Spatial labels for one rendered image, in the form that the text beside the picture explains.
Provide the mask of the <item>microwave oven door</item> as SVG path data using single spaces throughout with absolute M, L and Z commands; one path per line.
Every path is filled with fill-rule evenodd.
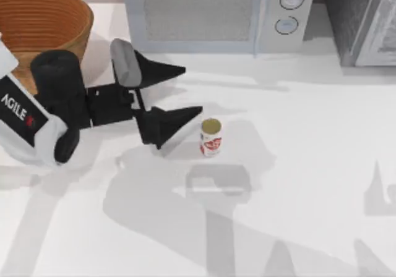
M 253 53 L 265 0 L 124 0 L 132 44 L 146 53 Z

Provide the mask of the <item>red and white can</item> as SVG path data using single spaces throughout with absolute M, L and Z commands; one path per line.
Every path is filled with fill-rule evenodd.
M 202 121 L 200 127 L 200 151 L 206 157 L 215 156 L 220 152 L 222 144 L 222 124 L 216 118 Z

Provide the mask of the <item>pale microwave oven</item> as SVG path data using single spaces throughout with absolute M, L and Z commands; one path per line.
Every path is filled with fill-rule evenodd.
M 280 0 L 265 0 L 260 5 L 255 56 L 261 54 L 295 53 L 302 45 L 305 29 L 308 23 L 312 0 L 304 0 L 301 7 L 295 10 L 285 10 Z M 291 35 L 280 35 L 274 29 L 278 19 L 292 16 L 298 19 L 299 27 Z

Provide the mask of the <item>brown woven basket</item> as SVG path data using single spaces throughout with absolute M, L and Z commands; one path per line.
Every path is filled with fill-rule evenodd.
M 2 40 L 19 62 L 13 75 L 36 95 L 31 61 L 49 49 L 66 49 L 82 60 L 93 21 L 83 0 L 0 0 Z

